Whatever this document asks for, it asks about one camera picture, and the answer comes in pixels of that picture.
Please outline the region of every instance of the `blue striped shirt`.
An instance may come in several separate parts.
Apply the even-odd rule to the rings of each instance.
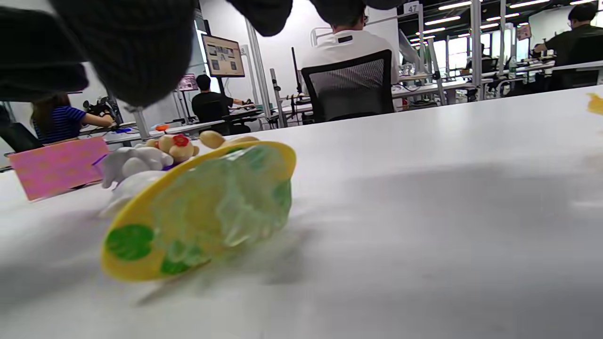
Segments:
[[[60,106],[52,111],[52,130],[43,134],[40,128],[33,122],[38,139],[43,144],[76,138],[80,135],[81,120],[86,112],[69,106]]]

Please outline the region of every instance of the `red flower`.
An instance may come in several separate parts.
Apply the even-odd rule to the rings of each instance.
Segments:
[[[189,142],[190,140],[186,136],[183,136],[181,134],[174,136],[174,145],[178,147],[185,147],[188,145]]]

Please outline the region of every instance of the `green transparent object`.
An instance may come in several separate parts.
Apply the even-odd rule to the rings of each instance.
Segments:
[[[182,174],[151,203],[153,243],[166,251],[162,272],[185,271],[283,228],[291,209],[286,169],[277,149],[256,145]]]

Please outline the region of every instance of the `pink card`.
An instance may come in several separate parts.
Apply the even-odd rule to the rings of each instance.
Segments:
[[[109,153],[103,137],[67,141],[8,157],[27,199],[65,192],[101,180],[93,164]]]

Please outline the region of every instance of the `fluorescent light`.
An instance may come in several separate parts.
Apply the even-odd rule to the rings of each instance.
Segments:
[[[569,4],[570,5],[580,5],[580,4],[585,4],[587,2],[593,2],[593,1],[596,1],[596,0],[579,0],[579,1],[570,2]]]
[[[424,37],[423,37],[423,40],[431,39],[431,38],[433,38],[433,37],[435,37],[435,36],[424,36]],[[421,40],[421,38],[419,38],[419,37],[418,37],[418,38],[415,38],[415,39],[410,39],[410,40],[408,40],[408,41],[410,41],[410,42],[415,42],[415,41],[419,41],[419,40]]]
[[[496,27],[498,26],[498,24],[487,24],[487,25],[481,25],[480,28],[484,29],[484,28],[491,28],[491,27]]]
[[[509,8],[517,8],[517,7],[527,6],[527,5],[541,4],[543,2],[549,2],[549,1],[551,1],[551,0],[534,0],[534,1],[522,2],[520,4],[513,4],[513,5],[509,6]]]
[[[514,16],[519,16],[519,13],[513,13],[513,14],[507,14],[507,15],[505,15],[505,17],[514,17]],[[488,19],[486,19],[486,21],[494,21],[494,20],[500,20],[500,16],[489,17]]]
[[[445,17],[444,19],[426,22],[425,25],[429,26],[429,25],[441,24],[442,22],[458,20],[460,18],[461,18],[460,16]]]
[[[451,8],[457,8],[457,7],[463,7],[463,6],[471,6],[471,1],[457,2],[456,4],[442,6],[438,9],[443,11],[443,10],[449,10]]]
[[[441,32],[441,31],[445,31],[445,30],[446,30],[446,27],[434,28],[433,30],[423,31],[423,34]]]

